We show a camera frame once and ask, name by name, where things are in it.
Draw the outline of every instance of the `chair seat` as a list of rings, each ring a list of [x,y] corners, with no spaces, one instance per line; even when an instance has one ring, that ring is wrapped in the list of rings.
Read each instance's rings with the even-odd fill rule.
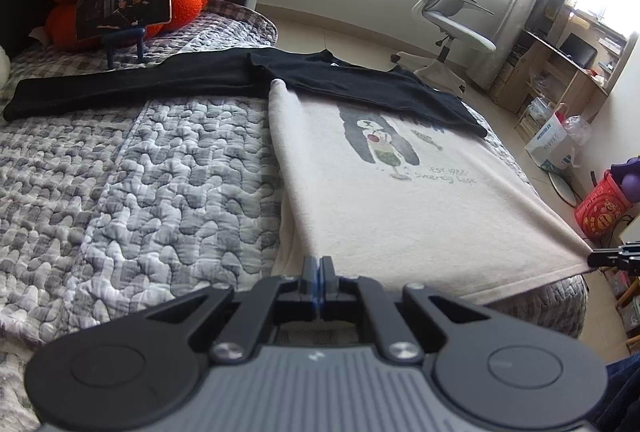
[[[449,17],[443,16],[435,11],[423,11],[422,16],[425,20],[437,25],[445,33],[461,40],[474,49],[481,50],[482,52],[494,52],[495,50],[495,45],[491,40],[488,40],[481,34],[472,31]]]

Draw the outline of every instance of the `purple object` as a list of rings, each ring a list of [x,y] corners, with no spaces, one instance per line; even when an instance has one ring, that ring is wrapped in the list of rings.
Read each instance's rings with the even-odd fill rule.
[[[640,203],[640,174],[626,174],[620,190],[631,203]]]
[[[622,185],[622,179],[625,178],[626,174],[640,176],[640,157],[632,157],[623,165],[611,165],[611,177],[613,177],[618,186]]]

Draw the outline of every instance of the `white shopping bag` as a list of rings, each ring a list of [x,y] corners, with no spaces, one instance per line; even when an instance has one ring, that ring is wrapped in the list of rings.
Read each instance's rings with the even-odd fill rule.
[[[577,149],[577,143],[567,134],[555,115],[551,116],[551,119],[525,147],[535,164],[547,172],[556,174],[570,164],[577,166],[575,164]]]

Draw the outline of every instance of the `bed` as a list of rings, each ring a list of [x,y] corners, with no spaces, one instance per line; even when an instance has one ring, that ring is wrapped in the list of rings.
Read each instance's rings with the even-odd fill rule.
[[[211,0],[193,24],[147,42],[145,65],[176,52],[272,46],[276,38],[265,17]],[[139,65],[135,48],[115,61]],[[103,67],[101,52],[27,49],[12,61],[0,107],[22,78]],[[495,153],[528,183],[473,114]],[[282,193],[266,100],[180,98],[177,90],[172,100],[1,121],[2,429],[37,426],[22,386],[37,347],[215,282],[247,290],[269,275]],[[492,307],[577,337],[586,302],[578,275]]]

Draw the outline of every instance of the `gray curtain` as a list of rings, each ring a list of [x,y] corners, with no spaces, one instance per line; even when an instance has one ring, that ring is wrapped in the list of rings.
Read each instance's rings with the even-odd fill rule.
[[[507,60],[507,56],[516,43],[518,36],[531,14],[536,0],[511,0],[507,11],[491,41],[495,52],[478,54],[466,70],[466,75],[485,90],[489,89],[495,77]]]

